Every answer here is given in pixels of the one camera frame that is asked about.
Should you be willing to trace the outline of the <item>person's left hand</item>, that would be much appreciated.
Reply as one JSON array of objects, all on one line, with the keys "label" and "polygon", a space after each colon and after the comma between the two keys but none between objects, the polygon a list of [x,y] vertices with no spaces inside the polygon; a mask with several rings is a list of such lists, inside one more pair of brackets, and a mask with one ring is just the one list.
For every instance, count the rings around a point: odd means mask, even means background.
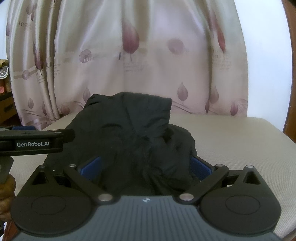
[{"label": "person's left hand", "polygon": [[15,199],[16,181],[12,175],[8,175],[6,183],[0,187],[0,217],[1,221],[11,221],[11,206]]}]

